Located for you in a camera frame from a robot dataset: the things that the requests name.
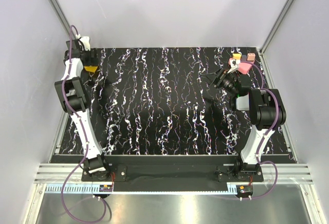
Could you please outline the yellow socket block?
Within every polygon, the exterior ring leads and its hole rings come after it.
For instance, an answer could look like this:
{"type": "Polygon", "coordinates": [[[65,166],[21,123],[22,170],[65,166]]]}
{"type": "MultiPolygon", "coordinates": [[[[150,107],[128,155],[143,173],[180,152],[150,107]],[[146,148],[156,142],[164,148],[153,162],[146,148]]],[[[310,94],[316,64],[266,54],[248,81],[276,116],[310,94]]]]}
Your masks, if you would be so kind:
{"type": "Polygon", "coordinates": [[[87,72],[95,73],[98,70],[99,66],[84,66],[84,69],[87,72]]]}

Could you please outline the pink triangular socket base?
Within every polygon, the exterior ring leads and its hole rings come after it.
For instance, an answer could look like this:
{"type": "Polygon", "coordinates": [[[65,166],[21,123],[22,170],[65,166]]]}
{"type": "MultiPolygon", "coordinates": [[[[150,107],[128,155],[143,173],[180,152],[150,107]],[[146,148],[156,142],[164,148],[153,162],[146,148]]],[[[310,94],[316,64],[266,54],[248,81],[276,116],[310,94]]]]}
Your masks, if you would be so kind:
{"type": "Polygon", "coordinates": [[[238,68],[238,72],[242,73],[242,74],[247,74],[249,72],[249,70],[251,69],[253,63],[252,62],[240,62],[239,68],[238,68]]]}

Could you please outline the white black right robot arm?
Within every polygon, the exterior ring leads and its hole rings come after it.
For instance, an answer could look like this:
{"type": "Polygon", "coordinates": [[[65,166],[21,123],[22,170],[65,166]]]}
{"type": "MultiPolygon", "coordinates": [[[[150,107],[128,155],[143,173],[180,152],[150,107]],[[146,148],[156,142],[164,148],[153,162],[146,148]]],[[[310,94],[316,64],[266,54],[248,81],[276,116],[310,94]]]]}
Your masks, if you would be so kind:
{"type": "Polygon", "coordinates": [[[202,75],[209,86],[223,88],[229,94],[230,107],[235,111],[248,111],[251,132],[246,145],[232,166],[218,166],[220,182],[263,181],[261,155],[275,130],[286,121],[286,111],[277,89],[251,87],[247,75],[230,73],[227,69],[202,75]]]}

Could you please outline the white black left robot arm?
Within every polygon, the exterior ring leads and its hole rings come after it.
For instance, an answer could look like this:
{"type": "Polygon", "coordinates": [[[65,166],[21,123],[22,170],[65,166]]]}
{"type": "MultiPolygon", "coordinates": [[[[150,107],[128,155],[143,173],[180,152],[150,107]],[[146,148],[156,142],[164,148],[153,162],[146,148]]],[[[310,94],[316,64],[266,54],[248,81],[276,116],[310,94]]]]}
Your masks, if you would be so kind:
{"type": "Polygon", "coordinates": [[[91,67],[90,72],[96,71],[97,52],[91,49],[88,36],[78,34],[76,39],[66,44],[68,50],[64,56],[64,75],[54,83],[54,87],[64,112],[70,115],[76,125],[84,151],[83,173],[105,181],[111,175],[111,168],[104,162],[104,154],[90,120],[91,101],[81,80],[84,69],[91,67]]]}

